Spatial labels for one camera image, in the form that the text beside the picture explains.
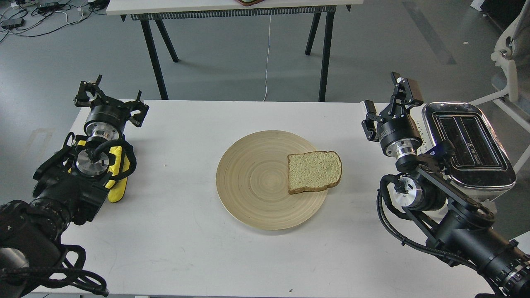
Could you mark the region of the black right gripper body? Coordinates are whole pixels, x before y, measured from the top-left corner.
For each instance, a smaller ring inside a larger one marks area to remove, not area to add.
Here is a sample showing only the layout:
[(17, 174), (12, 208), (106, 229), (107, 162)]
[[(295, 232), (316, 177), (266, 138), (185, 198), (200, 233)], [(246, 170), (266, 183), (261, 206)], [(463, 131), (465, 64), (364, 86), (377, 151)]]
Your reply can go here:
[(422, 137), (418, 127), (409, 114), (379, 124), (379, 143), (384, 155), (395, 157), (396, 149), (391, 147), (394, 143), (401, 141), (409, 142), (413, 151), (422, 145)]

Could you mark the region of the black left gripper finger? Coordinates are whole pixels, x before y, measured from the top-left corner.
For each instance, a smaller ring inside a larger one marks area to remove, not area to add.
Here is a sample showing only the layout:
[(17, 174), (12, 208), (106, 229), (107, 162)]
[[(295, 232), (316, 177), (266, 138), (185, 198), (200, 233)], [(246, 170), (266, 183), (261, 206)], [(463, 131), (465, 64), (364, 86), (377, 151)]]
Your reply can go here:
[(76, 107), (97, 107), (104, 104), (104, 92), (100, 89), (102, 75), (92, 81), (81, 81), (78, 92), (74, 96), (74, 105)]
[(136, 127), (142, 126), (149, 110), (149, 105), (144, 104), (141, 95), (142, 92), (138, 92), (136, 99), (128, 102), (128, 121)]

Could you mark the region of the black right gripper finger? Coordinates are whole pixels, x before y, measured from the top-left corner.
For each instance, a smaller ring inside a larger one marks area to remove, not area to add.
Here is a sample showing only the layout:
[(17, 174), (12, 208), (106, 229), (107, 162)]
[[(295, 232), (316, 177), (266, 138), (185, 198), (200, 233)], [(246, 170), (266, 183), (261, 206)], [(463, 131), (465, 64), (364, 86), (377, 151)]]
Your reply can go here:
[(419, 84), (414, 79), (408, 79), (401, 74), (392, 72), (391, 74), (394, 91), (390, 97), (390, 117), (403, 117), (408, 115), (412, 108), (420, 107), (424, 104), (422, 92)]
[(380, 137), (375, 124), (381, 125), (386, 122), (386, 119), (381, 115), (377, 114), (375, 104), (371, 100), (364, 100), (363, 105), (366, 109), (365, 120), (362, 121), (361, 125), (368, 141), (379, 142)]

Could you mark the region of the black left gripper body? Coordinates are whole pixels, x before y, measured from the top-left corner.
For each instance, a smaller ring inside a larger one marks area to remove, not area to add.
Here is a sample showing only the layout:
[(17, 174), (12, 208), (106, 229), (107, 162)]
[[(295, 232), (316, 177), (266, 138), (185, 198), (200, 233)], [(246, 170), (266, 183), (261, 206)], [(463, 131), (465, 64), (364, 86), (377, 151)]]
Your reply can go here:
[(116, 99), (94, 99), (88, 104), (90, 112), (83, 130), (86, 136), (116, 140), (123, 137), (131, 113), (140, 110), (140, 101), (122, 102)]

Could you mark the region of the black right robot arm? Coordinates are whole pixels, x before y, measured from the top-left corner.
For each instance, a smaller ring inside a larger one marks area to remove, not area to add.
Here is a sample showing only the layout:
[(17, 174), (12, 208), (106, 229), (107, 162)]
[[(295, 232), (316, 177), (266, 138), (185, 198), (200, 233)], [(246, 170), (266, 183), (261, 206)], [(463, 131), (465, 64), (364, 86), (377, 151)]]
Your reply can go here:
[(379, 220), (402, 245), (473, 269), (495, 297), (528, 298), (529, 255), (492, 229), (483, 205), (516, 181), (488, 119), (470, 103), (424, 104), (415, 80), (390, 75), (389, 105), (378, 112), (365, 100), (361, 123), (399, 172), (380, 180)]

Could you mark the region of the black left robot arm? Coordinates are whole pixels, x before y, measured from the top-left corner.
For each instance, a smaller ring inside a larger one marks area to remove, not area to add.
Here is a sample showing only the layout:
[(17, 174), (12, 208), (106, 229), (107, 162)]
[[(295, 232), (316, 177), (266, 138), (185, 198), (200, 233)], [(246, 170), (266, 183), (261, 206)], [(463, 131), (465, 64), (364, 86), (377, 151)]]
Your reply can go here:
[(88, 107), (83, 135), (68, 134), (62, 148), (37, 168), (32, 202), (1, 206), (1, 296), (20, 298), (39, 286), (77, 287), (108, 296), (106, 281), (83, 268), (79, 245), (61, 242), (70, 224), (91, 222), (105, 200), (119, 200), (137, 160), (123, 134), (127, 121), (141, 127), (148, 105), (106, 96), (101, 76), (82, 81), (76, 107)]

